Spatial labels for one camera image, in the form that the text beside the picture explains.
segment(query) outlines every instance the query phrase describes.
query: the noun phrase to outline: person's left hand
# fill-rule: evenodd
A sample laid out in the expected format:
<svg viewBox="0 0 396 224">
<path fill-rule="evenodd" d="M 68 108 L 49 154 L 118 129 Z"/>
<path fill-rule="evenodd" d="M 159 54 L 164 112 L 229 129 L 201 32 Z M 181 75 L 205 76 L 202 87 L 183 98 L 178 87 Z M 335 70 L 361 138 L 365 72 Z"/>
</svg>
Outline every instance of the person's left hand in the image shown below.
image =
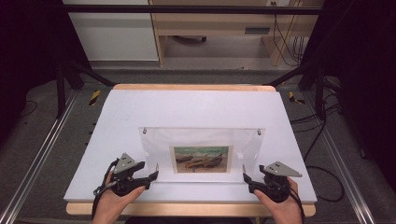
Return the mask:
<svg viewBox="0 0 396 224">
<path fill-rule="evenodd" d="M 106 179 L 106 184 L 110 183 L 110 172 Z M 93 217 L 92 224 L 110 224 L 117 221 L 123 209 L 136 200 L 140 194 L 145 191 L 145 187 L 139 187 L 132 190 L 129 194 L 120 197 L 115 194 L 111 189 L 107 189 L 102 193 L 102 197 L 96 207 L 96 213 Z"/>
</svg>

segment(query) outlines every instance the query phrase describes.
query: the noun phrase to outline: photograph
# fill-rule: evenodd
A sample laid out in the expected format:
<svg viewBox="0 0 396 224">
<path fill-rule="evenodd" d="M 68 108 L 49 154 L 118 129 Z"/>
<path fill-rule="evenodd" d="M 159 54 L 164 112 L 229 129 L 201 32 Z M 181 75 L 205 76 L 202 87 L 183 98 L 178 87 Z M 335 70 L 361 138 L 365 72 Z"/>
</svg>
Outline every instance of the photograph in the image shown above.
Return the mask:
<svg viewBox="0 0 396 224">
<path fill-rule="evenodd" d="M 180 173 L 228 173 L 232 147 L 171 147 L 174 171 Z"/>
</svg>

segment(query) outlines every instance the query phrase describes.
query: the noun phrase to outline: hand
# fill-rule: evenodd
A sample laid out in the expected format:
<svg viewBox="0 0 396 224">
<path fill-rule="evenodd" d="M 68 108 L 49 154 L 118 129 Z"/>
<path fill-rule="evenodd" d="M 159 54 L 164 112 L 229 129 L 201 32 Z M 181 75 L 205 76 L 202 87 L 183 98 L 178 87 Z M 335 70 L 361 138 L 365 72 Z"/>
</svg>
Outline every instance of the hand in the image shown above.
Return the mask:
<svg viewBox="0 0 396 224">
<path fill-rule="evenodd" d="M 292 179 L 288 178 L 290 187 L 298 193 L 298 186 L 297 183 L 294 182 Z M 273 218 L 276 224 L 301 224 L 303 223 L 301 218 L 300 207 L 297 202 L 294 201 L 290 196 L 289 198 L 283 203 L 275 203 L 267 195 L 263 192 L 255 189 L 254 194 L 259 198 L 260 202 L 264 204 L 268 210 L 273 215 Z"/>
<path fill-rule="evenodd" d="M 106 184 L 110 183 L 110 177 L 112 174 L 112 172 L 108 174 Z M 129 203 L 136 200 L 144 190 L 145 187 L 142 186 L 132 190 L 129 194 L 120 197 L 111 189 L 107 189 L 102 193 L 92 224 L 110 224 L 116 222 L 124 208 Z"/>
</svg>

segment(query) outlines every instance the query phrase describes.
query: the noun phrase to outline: transparent plastic sheet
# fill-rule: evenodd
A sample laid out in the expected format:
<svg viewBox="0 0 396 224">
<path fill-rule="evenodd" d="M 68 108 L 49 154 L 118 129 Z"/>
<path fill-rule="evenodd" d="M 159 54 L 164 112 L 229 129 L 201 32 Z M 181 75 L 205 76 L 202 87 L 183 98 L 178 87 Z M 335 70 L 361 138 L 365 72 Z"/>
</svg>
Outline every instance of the transparent plastic sheet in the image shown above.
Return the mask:
<svg viewBox="0 0 396 224">
<path fill-rule="evenodd" d="M 242 183 L 257 167 L 264 129 L 141 127 L 148 171 L 159 182 Z"/>
</svg>

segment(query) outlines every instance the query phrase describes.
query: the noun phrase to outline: yellow and black tape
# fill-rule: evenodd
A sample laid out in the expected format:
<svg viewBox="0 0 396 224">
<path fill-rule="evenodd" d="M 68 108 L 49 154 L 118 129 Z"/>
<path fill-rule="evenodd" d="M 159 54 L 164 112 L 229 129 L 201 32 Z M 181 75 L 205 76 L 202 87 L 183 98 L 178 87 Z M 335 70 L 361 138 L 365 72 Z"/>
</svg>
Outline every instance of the yellow and black tape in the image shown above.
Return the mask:
<svg viewBox="0 0 396 224">
<path fill-rule="evenodd" d="M 289 100 L 299 105 L 305 105 L 305 100 L 296 100 L 296 98 L 294 98 L 294 93 L 292 91 L 289 91 Z"/>
<path fill-rule="evenodd" d="M 95 91 L 91 97 L 89 105 L 95 105 L 96 100 L 98 99 L 100 91 Z"/>
</svg>

